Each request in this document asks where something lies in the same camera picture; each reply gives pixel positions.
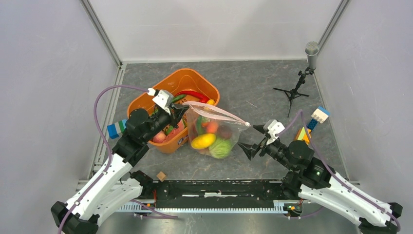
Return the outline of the orange plastic tub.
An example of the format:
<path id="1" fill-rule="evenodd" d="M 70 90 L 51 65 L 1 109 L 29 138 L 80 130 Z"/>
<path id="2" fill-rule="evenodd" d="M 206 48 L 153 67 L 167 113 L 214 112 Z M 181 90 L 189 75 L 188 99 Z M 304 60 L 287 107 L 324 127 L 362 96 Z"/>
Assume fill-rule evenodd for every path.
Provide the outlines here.
<path id="1" fill-rule="evenodd" d="M 168 77 L 161 80 L 159 83 L 153 86 L 154 89 L 163 89 L 172 93 L 174 96 L 178 95 L 182 91 L 194 91 L 208 99 L 215 101 L 214 105 L 218 105 L 221 99 L 219 90 L 200 75 L 197 71 L 192 69 L 180 69 Z M 148 114 L 152 114 L 154 111 L 154 102 L 152 96 L 144 93 L 133 100 L 127 108 L 127 116 L 135 109 L 145 109 Z M 171 154 L 175 152 L 179 147 L 183 146 L 188 141 L 188 128 L 184 128 L 181 132 L 173 134 L 173 137 L 169 141 L 163 143 L 154 143 L 149 141 L 149 144 L 154 146 L 158 151 Z"/>

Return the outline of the yellow mango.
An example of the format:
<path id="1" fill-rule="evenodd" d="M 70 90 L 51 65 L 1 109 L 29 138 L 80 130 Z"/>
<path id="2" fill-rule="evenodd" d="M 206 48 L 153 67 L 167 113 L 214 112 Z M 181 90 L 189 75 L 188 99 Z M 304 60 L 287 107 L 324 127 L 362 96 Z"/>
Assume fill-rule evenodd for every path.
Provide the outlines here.
<path id="1" fill-rule="evenodd" d="M 191 147 L 195 150 L 201 150 L 208 148 L 216 141 L 216 135 L 214 133 L 206 133 L 195 137 L 190 143 Z"/>

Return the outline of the green round fruit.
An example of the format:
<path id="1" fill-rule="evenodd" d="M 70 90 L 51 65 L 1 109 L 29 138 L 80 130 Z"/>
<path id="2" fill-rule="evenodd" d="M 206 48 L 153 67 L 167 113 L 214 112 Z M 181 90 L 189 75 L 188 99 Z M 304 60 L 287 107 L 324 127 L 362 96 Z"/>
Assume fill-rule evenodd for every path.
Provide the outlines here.
<path id="1" fill-rule="evenodd" d="M 232 147 L 230 140 L 217 138 L 216 141 L 209 146 L 208 150 L 212 157 L 222 159 L 230 154 Z"/>

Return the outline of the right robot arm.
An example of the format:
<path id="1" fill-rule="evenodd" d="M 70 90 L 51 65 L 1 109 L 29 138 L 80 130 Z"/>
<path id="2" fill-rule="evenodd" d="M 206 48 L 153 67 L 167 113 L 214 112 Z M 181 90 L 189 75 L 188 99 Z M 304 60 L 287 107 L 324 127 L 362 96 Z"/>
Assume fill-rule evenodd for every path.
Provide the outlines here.
<path id="1" fill-rule="evenodd" d="M 258 144 L 238 145 L 248 159 L 268 155 L 288 169 L 281 184 L 284 197 L 315 202 L 351 221 L 363 234 L 396 234 L 401 230 L 397 221 L 403 210 L 400 204 L 382 202 L 363 192 L 315 157 L 304 141 L 285 145 L 268 126 L 255 125 L 254 129 L 264 139 Z"/>

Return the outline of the dark purple plum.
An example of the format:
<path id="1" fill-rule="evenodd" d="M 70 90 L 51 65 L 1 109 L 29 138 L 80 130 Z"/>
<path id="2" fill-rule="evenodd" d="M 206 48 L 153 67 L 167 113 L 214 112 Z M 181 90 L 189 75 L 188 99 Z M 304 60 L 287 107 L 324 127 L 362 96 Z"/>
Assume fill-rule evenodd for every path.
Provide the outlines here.
<path id="1" fill-rule="evenodd" d="M 232 130 L 226 125 L 220 125 L 217 133 L 222 139 L 230 139 L 232 137 Z"/>

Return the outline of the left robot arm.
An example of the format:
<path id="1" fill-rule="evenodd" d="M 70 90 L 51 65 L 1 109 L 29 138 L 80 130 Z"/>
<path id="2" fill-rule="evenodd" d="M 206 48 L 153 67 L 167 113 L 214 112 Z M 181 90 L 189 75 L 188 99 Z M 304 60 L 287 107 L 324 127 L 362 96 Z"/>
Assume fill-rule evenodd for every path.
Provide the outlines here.
<path id="1" fill-rule="evenodd" d="M 177 126 L 187 105 L 171 104 L 150 116 L 145 109 L 133 110 L 122 137 L 112 154 L 87 184 L 66 202 L 57 201 L 51 208 L 58 233 L 95 234 L 103 222 L 132 199 L 152 195 L 152 179 L 141 171 L 133 173 L 125 184 L 111 191 L 149 150 L 148 142 L 168 125 Z"/>

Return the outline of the clear zip top bag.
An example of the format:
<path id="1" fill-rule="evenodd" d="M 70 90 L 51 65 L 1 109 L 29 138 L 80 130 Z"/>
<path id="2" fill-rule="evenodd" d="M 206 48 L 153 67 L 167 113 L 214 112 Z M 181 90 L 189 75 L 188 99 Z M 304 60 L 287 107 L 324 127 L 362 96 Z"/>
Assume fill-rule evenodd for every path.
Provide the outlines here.
<path id="1" fill-rule="evenodd" d="M 198 153 L 224 159 L 250 123 L 217 106 L 187 101 L 185 113 L 190 147 Z"/>

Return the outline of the orange carrot green top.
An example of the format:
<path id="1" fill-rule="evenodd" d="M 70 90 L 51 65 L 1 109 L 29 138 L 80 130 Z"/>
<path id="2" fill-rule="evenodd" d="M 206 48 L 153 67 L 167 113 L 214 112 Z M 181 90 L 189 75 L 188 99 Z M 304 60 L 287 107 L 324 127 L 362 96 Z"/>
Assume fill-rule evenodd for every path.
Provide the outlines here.
<path id="1" fill-rule="evenodd" d="M 208 123 L 203 124 L 205 133 L 216 134 L 219 128 L 219 123 L 216 121 L 209 121 Z"/>

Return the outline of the small green chili pepper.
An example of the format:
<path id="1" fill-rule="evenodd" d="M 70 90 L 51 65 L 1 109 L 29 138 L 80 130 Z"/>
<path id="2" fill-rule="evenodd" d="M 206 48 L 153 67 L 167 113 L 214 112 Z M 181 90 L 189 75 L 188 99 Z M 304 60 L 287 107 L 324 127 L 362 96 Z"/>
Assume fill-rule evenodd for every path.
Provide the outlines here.
<path id="1" fill-rule="evenodd" d="M 195 122 L 195 129 L 198 135 L 205 133 L 203 124 L 208 123 L 208 119 L 204 116 L 198 116 Z"/>

